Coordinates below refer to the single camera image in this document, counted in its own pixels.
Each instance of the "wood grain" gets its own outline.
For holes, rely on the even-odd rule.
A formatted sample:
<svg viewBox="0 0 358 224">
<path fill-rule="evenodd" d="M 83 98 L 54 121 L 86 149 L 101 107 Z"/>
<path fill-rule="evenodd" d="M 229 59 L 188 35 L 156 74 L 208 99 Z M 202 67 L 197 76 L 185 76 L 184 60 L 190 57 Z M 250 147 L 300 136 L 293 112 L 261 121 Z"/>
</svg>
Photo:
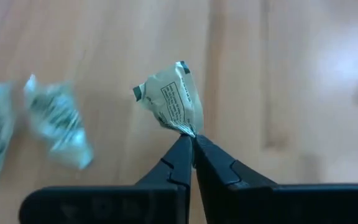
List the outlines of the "wood grain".
<svg viewBox="0 0 358 224">
<path fill-rule="evenodd" d="M 358 182 L 358 0 L 0 0 L 0 82 L 17 130 L 0 176 L 0 223 L 48 185 L 133 184 L 178 137 L 131 88 L 186 60 L 205 133 L 277 182 Z M 46 160 L 21 88 L 71 80 L 96 159 Z M 191 222 L 205 223 L 193 176 Z"/>
</svg>

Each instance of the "wooden table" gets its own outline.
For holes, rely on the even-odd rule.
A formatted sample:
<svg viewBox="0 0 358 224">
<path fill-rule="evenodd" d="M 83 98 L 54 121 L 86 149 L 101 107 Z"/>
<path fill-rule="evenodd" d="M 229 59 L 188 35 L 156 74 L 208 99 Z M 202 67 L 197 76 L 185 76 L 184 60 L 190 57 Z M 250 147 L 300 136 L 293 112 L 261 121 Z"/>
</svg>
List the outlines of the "wooden table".
<svg viewBox="0 0 358 224">
<path fill-rule="evenodd" d="M 0 223 L 48 185 L 132 184 L 178 137 L 131 88 L 177 60 L 205 134 L 277 182 L 358 182 L 358 0 L 0 0 L 0 82 L 19 114 L 0 176 Z M 76 172 L 46 160 L 22 87 L 72 80 L 95 150 Z M 205 223 L 193 176 L 191 223 Z"/>
</svg>

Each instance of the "wooden surface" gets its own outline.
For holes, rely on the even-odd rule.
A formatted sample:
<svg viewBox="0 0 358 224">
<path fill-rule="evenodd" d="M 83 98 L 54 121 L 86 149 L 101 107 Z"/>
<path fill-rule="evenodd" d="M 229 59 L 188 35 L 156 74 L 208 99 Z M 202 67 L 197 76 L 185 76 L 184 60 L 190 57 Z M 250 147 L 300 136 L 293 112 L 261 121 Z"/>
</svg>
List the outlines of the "wooden surface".
<svg viewBox="0 0 358 224">
<path fill-rule="evenodd" d="M 178 137 L 131 88 L 186 60 L 205 133 L 277 182 L 358 182 L 358 0 L 0 0 L 0 81 L 15 80 L 17 131 L 0 176 L 0 223 L 48 185 L 132 184 Z M 46 160 L 21 88 L 73 80 L 96 158 Z M 204 223 L 193 176 L 191 222 Z"/>
</svg>

